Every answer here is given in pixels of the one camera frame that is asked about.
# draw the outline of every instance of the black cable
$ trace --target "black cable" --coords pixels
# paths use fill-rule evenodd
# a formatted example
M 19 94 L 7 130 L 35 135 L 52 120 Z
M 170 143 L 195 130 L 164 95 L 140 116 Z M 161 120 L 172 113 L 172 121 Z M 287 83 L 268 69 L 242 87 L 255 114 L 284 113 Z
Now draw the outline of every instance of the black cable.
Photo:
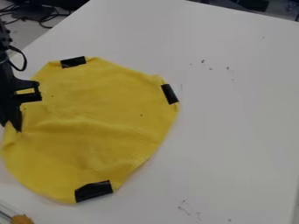
M 0 10 L 0 13 L 2 13 L 2 12 L 11 12 L 11 11 L 15 11 L 15 10 L 17 10 L 20 6 L 21 6 L 21 4 L 11 4 L 11 5 L 9 5 L 9 6 L 5 7 L 5 8 L 2 8 L 2 9 Z
M 6 22 L 6 23 L 4 23 L 5 25 L 11 25 L 11 24 L 13 24 L 13 23 L 16 23 L 18 20 L 20 20 L 21 18 L 16 18 L 15 20 L 12 20 L 12 21 L 10 21 L 10 22 Z
M 6 13 L 4 13 L 4 14 L 1 14 L 0 15 L 0 17 L 2 17 L 2 16 L 7 16 L 7 15 L 10 15 L 10 14 L 12 14 L 13 12 L 6 12 Z M 16 18 L 15 20 L 12 20 L 12 21 L 8 21 L 8 22 L 5 22 L 5 21 L 3 21 L 3 23 L 5 24 L 5 25 L 10 25 L 10 24 L 13 24 L 13 23 L 16 23 L 18 20 L 20 20 L 21 18 Z
M 13 68 L 15 68 L 17 71 L 19 71 L 19 72 L 23 72 L 23 71 L 27 68 L 27 58 L 26 58 L 26 56 L 24 55 L 24 53 L 23 53 L 21 50 L 17 49 L 17 48 L 16 48 L 15 46 L 13 46 L 13 45 L 10 45 L 10 46 L 9 46 L 9 49 L 12 50 L 12 51 L 14 51 L 14 52 L 16 52 L 16 53 L 20 53 L 20 54 L 22 54 L 23 59 L 24 59 L 24 64 L 23 64 L 22 68 L 18 68 L 18 67 L 15 66 L 11 61 L 9 61 L 9 63 L 10 63 L 10 65 L 11 65 Z
M 46 15 L 46 16 L 42 17 L 38 21 L 38 23 L 40 24 L 40 26 L 42 26 L 42 27 L 44 27 L 46 29 L 52 29 L 53 28 L 52 26 L 47 26 L 47 25 L 44 25 L 43 23 L 44 22 L 48 22 L 48 21 L 50 21 L 50 20 L 52 20 L 52 19 L 54 19 L 56 17 L 68 17 L 69 15 L 72 14 L 71 11 L 70 11 L 69 14 L 62 14 L 62 13 L 59 13 L 59 11 L 55 7 L 53 7 L 53 9 L 54 9 L 54 11 L 55 11 L 56 14 L 50 14 L 50 15 Z

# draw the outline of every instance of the yellow cloth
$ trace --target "yellow cloth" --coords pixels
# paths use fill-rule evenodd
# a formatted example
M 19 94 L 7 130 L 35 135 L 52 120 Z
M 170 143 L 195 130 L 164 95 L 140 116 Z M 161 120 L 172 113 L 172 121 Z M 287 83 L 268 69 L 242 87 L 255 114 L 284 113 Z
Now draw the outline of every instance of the yellow cloth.
M 76 203 L 74 191 L 110 180 L 118 189 L 156 151 L 178 112 L 158 75 L 104 59 L 63 69 L 49 62 L 33 78 L 43 101 L 22 105 L 23 131 L 5 127 L 2 156 L 35 193 Z

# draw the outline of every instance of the floor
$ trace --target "floor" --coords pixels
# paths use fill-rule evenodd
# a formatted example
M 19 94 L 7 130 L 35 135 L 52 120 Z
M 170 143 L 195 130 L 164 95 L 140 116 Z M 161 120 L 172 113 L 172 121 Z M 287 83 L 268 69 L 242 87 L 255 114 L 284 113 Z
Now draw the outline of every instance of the floor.
M 11 2 L 6 0 L 0 0 L 0 9 L 11 5 Z M 5 22 L 12 21 L 13 18 L 11 15 L 2 16 L 1 19 Z M 58 24 L 60 21 L 65 19 L 64 17 L 57 17 L 45 25 L 53 26 Z M 19 20 L 13 24 L 7 24 L 6 28 L 11 31 L 11 38 L 13 39 L 12 46 L 17 47 L 18 49 L 23 49 L 28 46 L 35 39 L 39 38 L 41 35 L 49 31 L 49 29 L 41 27 L 37 22 L 26 20 Z
M 295 20 L 296 15 L 299 13 L 299 7 L 295 3 L 291 3 L 289 0 L 268 0 L 269 5 L 265 12 L 254 12 L 271 17 L 284 18 L 288 20 Z M 210 4 L 231 8 L 235 10 L 246 11 L 245 8 L 230 0 L 210 0 Z

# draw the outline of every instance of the yellow fabric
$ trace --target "yellow fabric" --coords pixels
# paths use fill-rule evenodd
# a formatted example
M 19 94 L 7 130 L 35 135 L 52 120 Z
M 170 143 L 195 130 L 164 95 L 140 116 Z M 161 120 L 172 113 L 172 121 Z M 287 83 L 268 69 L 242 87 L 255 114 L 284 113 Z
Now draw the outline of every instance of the yellow fabric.
M 43 101 L 22 105 L 22 132 L 7 123 L 3 161 L 35 193 L 66 203 L 89 183 L 110 180 L 118 189 L 156 151 L 178 112 L 158 75 L 104 59 L 65 69 L 49 62 L 33 79 Z

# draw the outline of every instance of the black tape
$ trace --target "black tape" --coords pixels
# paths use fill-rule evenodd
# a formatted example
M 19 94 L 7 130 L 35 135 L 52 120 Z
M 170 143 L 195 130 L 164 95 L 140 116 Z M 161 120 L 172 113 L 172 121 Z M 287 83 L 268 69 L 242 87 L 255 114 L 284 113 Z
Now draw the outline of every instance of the black tape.
M 62 68 L 68 68 L 68 67 L 77 67 L 79 65 L 84 65 L 87 63 L 84 56 L 73 58 L 73 59 L 63 59 L 60 61 Z
M 75 199 L 78 203 L 83 200 L 90 200 L 112 192 L 113 190 L 110 181 L 107 180 L 82 186 L 75 191 Z
M 173 92 L 170 84 L 164 84 L 164 85 L 161 86 L 161 88 L 162 88 L 169 104 L 178 102 L 178 98 L 175 95 L 175 93 Z

